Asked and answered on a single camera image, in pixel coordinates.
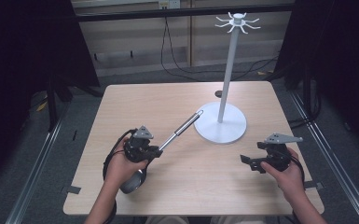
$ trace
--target person's right hand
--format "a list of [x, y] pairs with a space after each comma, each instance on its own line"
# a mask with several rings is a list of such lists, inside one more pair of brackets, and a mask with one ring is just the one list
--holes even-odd
[[109, 162], [105, 181], [113, 181], [121, 185], [129, 180], [133, 173], [147, 166], [147, 161], [132, 162], [127, 159], [123, 148], [128, 139], [128, 137], [124, 137], [115, 148], [115, 155]]
[[[287, 148], [293, 157], [298, 159], [298, 154], [290, 147]], [[293, 197], [300, 194], [305, 194], [304, 186], [302, 183], [302, 176], [299, 167], [294, 163], [290, 162], [289, 167], [286, 170], [280, 172], [268, 163], [262, 161], [261, 167], [272, 175], [278, 183], [278, 186], [283, 191], [284, 198], [290, 202]]]

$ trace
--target cable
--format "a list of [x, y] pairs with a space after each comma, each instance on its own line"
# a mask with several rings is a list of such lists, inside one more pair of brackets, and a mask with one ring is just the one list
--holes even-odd
[[112, 154], [112, 157], [115, 156], [116, 154], [118, 154], [119, 152], [123, 152], [124, 150], [119, 150], [119, 151], [116, 151]]
[[300, 172], [301, 172], [301, 180], [302, 180], [302, 183], [303, 183], [303, 186], [304, 186], [304, 183], [305, 183], [305, 173], [304, 173], [304, 168], [303, 168], [303, 166], [301, 165], [301, 162], [300, 162], [296, 157], [294, 157], [294, 156], [292, 156], [292, 155], [290, 155], [290, 157], [289, 157], [289, 156], [287, 156], [286, 154], [284, 154], [284, 153], [282, 153], [282, 152], [280, 152], [280, 151], [278, 151], [278, 150], [276, 150], [276, 149], [273, 149], [273, 148], [270, 148], [269, 150], [271, 150], [271, 151], [273, 151], [273, 152], [275, 152], [275, 153], [277, 153], [277, 154], [280, 154], [280, 155], [283, 156], [283, 157], [286, 157], [287, 159], [289, 159], [290, 161], [292, 161], [296, 166], [298, 166], [298, 169], [299, 169]]
[[290, 223], [293, 223], [293, 224], [296, 224], [296, 222], [292, 219], [292, 218], [290, 218], [290, 217], [285, 217], [288, 221], [290, 221]]
[[[254, 72], [254, 71], [256, 71], [256, 70], [259, 70], [259, 69], [261, 69], [261, 68], [267, 66], [269, 63], [271, 63], [271, 62], [273, 62], [273, 61], [276, 61], [278, 57], [279, 57], [279, 56], [277, 55], [277, 56], [273, 57], [272, 59], [260, 60], [260, 61], [257, 61], [257, 62], [255, 62], [255, 63], [253, 63], [252, 66], [249, 68], [249, 70], [248, 70], [247, 72], [245, 72], [245, 74], [243, 74], [243, 75], [241, 75], [241, 76], [239, 76], [239, 77], [232, 78], [231, 81], [235, 81], [235, 80], [239, 79], [240, 77], [244, 77], [244, 76], [248, 75], [250, 72]], [[261, 62], [264, 62], [264, 61], [267, 61], [267, 63], [265, 63], [265, 64], [264, 64], [263, 66], [261, 66], [261, 67], [258, 67], [258, 68], [255, 69], [255, 70], [252, 70], [252, 68], [255, 66], [255, 64], [261, 63]]]
[[[161, 62], [161, 66], [163, 67], [163, 69], [164, 69], [168, 74], [170, 74], [170, 75], [172, 75], [172, 76], [176, 76], [176, 77], [185, 77], [185, 78], [189, 78], [189, 79], [192, 79], [192, 80], [195, 80], [195, 81], [204, 82], [203, 80], [199, 80], [199, 79], [196, 79], [196, 78], [194, 78], [194, 77], [187, 77], [187, 76], [182, 76], [182, 75], [173, 74], [173, 73], [171, 73], [170, 71], [168, 71], [168, 70], [165, 68], [165, 66], [164, 66], [164, 64], [163, 64], [163, 61], [162, 61], [162, 52], [163, 52], [163, 50], [164, 50], [165, 36], [166, 36], [167, 33], [168, 33], [168, 37], [169, 37], [169, 40], [170, 40], [171, 55], [172, 55], [172, 57], [173, 57], [173, 62], [175, 63], [176, 67], [177, 67], [179, 70], [181, 70], [181, 71], [183, 71], [183, 72], [185, 72], [185, 73], [189, 73], [189, 74], [225, 73], [225, 72], [226, 72], [226, 71], [215, 71], [215, 70], [212, 70], [212, 71], [197, 71], [197, 72], [195, 72], [195, 71], [187, 71], [187, 70], [181, 68], [181, 67], [178, 65], [178, 63], [176, 62], [176, 60], [175, 60], [175, 58], [174, 58], [174, 55], [173, 55], [173, 42], [172, 42], [172, 39], [171, 39], [170, 27], [169, 27], [169, 25], [168, 25], [168, 20], [167, 20], [167, 18], [165, 18], [165, 29], [164, 29], [164, 36], [163, 36], [163, 39], [162, 39], [160, 62]], [[278, 58], [278, 56], [275, 56], [275, 57], [273, 57], [272, 59], [260, 60], [260, 61], [257, 61], [257, 62], [255, 62], [255, 63], [253, 63], [253, 64], [251, 65], [251, 67], [248, 69], [248, 71], [246, 71], [244, 74], [242, 74], [242, 75], [239, 76], [239, 77], [233, 78], [232, 81], [237, 80], [237, 79], [239, 79], [240, 77], [244, 77], [245, 75], [249, 74], [250, 72], [257, 71], [257, 70], [259, 70], [259, 69], [261, 69], [261, 68], [267, 66], [269, 63], [271, 63], [271, 62], [273, 62], [273, 61], [276, 61], [277, 58]], [[267, 63], [265, 63], [265, 64], [262, 65], [261, 67], [258, 67], [258, 68], [256, 68], [256, 69], [252, 70], [252, 68], [253, 68], [257, 63], [261, 63], [261, 62], [264, 62], [264, 61], [267, 61]], [[243, 73], [243, 72], [242, 72], [242, 71], [233, 71], [232, 73]]]
[[295, 126], [291, 126], [290, 127], [291, 130], [301, 127], [303, 125], [306, 125], [310, 122], [313, 122], [319, 116], [319, 114], [321, 112], [321, 107], [322, 107], [322, 97], [321, 97], [321, 93], [319, 92], [318, 85], [316, 85], [316, 92], [315, 92], [315, 97], [314, 97], [313, 103], [314, 103], [313, 112], [308, 117], [306, 117], [304, 119], [288, 120], [289, 123], [300, 122], [299, 124], [297, 124]]
[[115, 149], [118, 146], [118, 144], [121, 142], [121, 140], [123, 140], [123, 138], [129, 134], [129, 133], [135, 133], [137, 130], [136, 129], [131, 129], [126, 131], [123, 135], [121, 135], [121, 137], [119, 137], [119, 139], [116, 141], [115, 145], [112, 147], [112, 150], [110, 150], [110, 153], [108, 156], [114, 156], [116, 154]]

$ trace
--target wooden table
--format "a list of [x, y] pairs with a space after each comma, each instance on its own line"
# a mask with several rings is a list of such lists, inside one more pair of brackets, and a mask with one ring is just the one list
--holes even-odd
[[[90, 131], [63, 211], [68, 215], [89, 213], [103, 184], [106, 155], [129, 129], [145, 125], [159, 146], [198, 109], [210, 102], [223, 83], [168, 83], [109, 86]], [[147, 180], [131, 194], [117, 195], [117, 214], [128, 216], [230, 216], [288, 215], [292, 208], [270, 175], [251, 171], [240, 154], [264, 158], [256, 142], [272, 133], [293, 135], [269, 82], [231, 82], [228, 103], [247, 119], [242, 138], [229, 145], [203, 139], [189, 127], [173, 140], [148, 168]], [[287, 144], [299, 153], [296, 143]], [[306, 181], [310, 173], [304, 166]], [[317, 210], [324, 206], [316, 189], [307, 194]]]

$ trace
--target person's left hand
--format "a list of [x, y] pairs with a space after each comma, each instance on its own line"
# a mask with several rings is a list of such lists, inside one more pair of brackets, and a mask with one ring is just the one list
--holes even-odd
[[124, 137], [115, 149], [115, 154], [112, 160], [109, 162], [109, 166], [106, 171], [106, 181], [114, 181], [120, 185], [131, 178], [131, 176], [137, 171], [142, 170], [147, 166], [147, 161], [132, 162], [126, 158], [123, 151], [124, 143], [128, 140], [128, 137]]

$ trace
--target finger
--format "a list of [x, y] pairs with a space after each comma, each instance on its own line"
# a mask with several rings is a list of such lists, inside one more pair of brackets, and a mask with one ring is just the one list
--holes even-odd
[[288, 147], [287, 150], [289, 150], [294, 158], [298, 159], [298, 154], [292, 148]]
[[124, 143], [129, 140], [129, 138], [126, 136], [126, 137], [123, 137], [123, 139], [121, 139], [120, 143], [117, 145], [117, 147], [115, 148], [115, 151], [118, 150], [119, 148], [124, 148]]
[[281, 172], [279, 172], [278, 170], [276, 170], [274, 167], [272, 167], [271, 165], [269, 165], [268, 163], [262, 161], [260, 163], [261, 167], [263, 167], [263, 169], [269, 173], [270, 175], [272, 175], [275, 179], [278, 179], [279, 175], [281, 174]]
[[137, 167], [138, 170], [144, 169], [147, 166], [147, 163], [148, 163], [148, 160], [144, 160], [144, 161], [140, 161], [140, 162], [136, 163], [138, 166]]

